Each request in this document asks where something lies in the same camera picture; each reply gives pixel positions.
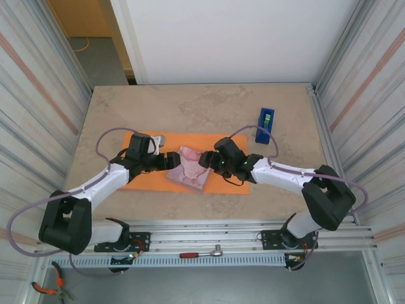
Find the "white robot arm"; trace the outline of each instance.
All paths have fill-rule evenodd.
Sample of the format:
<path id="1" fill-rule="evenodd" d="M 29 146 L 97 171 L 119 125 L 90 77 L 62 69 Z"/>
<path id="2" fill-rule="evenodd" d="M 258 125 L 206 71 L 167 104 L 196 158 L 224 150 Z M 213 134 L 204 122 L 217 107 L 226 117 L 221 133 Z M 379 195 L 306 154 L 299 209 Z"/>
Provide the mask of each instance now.
<path id="1" fill-rule="evenodd" d="M 245 155 L 229 137 L 219 140 L 214 149 L 204 152 L 199 164 L 224 179 L 234 175 L 242 182 L 269 184 L 303 196 L 308 210 L 293 214 L 281 228 L 282 241 L 288 248 L 296 247 L 302 238 L 319 229 L 335 231 L 356 202 L 343 182 L 319 177 L 339 177 L 326 165 L 316 170 L 295 168 L 262 155 Z"/>
<path id="2" fill-rule="evenodd" d="M 144 172 L 169 170 L 180 164 L 180 155 L 159 152 L 165 143 L 164 136 L 151 137 L 134 133 L 129 147 L 119 152 L 104 169 L 91 180 L 72 189 L 69 193 L 83 189 L 59 202 L 48 203 L 42 219 L 39 239 L 59 249 L 78 255 L 92 244 L 122 242 L 125 247 L 129 230 L 125 223 L 109 218 L 92 221 L 94 210 L 113 192 L 125 186 Z M 95 183 L 102 175 L 106 176 Z M 63 194 L 55 191 L 51 196 Z"/>

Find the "green object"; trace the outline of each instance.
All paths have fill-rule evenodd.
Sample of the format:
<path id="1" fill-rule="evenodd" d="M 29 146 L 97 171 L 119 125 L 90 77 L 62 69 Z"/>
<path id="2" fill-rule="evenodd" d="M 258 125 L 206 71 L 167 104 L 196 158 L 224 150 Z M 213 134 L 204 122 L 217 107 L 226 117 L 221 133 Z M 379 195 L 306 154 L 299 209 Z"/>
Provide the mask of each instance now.
<path id="1" fill-rule="evenodd" d="M 270 124 L 270 119 L 271 119 L 271 115 L 270 115 L 270 114 L 266 114 L 266 116 L 265 116 L 265 123 L 264 123 L 266 130 L 268 129 L 268 125 Z"/>

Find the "orange cable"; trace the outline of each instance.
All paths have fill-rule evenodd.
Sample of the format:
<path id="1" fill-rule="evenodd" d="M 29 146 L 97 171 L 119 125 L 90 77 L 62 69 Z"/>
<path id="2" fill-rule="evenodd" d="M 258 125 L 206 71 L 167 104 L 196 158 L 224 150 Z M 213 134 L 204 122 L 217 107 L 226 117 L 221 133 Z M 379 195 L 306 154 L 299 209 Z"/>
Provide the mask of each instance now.
<path id="1" fill-rule="evenodd" d="M 84 51 L 85 49 L 87 49 L 89 47 L 90 40 L 88 37 L 86 37 L 86 39 L 87 39 L 87 45 L 85 47 L 83 47 L 82 49 L 74 49 L 73 52 L 78 53 L 78 52 L 81 52 L 81 51 Z"/>
<path id="2" fill-rule="evenodd" d="M 145 250 L 144 243 L 140 239 L 133 239 L 133 240 L 131 240 L 131 242 L 138 242 L 139 243 L 139 249 L 142 250 L 142 251 Z"/>

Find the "work surface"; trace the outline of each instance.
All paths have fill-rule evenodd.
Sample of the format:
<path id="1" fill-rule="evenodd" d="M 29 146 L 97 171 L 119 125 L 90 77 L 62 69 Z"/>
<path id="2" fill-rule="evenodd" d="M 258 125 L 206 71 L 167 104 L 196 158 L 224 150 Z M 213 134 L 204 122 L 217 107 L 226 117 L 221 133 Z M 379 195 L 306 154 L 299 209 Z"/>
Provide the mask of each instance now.
<path id="1" fill-rule="evenodd" d="M 280 148 L 276 161 L 318 168 L 325 163 L 305 85 L 149 85 L 96 87 L 68 177 L 66 190 L 104 167 L 94 152 L 98 137 L 113 127 L 140 131 L 229 133 L 256 124 L 261 108 L 275 110 L 273 131 Z M 245 130 L 249 153 L 274 154 L 272 144 L 254 142 Z M 114 157 L 124 131 L 107 135 L 101 151 Z M 118 190 L 94 219 L 285 219 L 306 208 L 304 200 L 269 185 L 250 186 L 249 195 L 164 193 Z"/>

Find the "white wall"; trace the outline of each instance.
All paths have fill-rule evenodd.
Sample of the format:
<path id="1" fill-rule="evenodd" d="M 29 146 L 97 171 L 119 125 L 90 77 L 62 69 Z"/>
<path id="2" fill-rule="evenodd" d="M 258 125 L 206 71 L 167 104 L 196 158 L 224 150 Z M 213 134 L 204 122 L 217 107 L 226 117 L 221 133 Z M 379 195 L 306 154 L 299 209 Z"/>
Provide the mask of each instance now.
<path id="1" fill-rule="evenodd" d="M 111 0 L 140 84 L 313 82 L 358 0 Z"/>

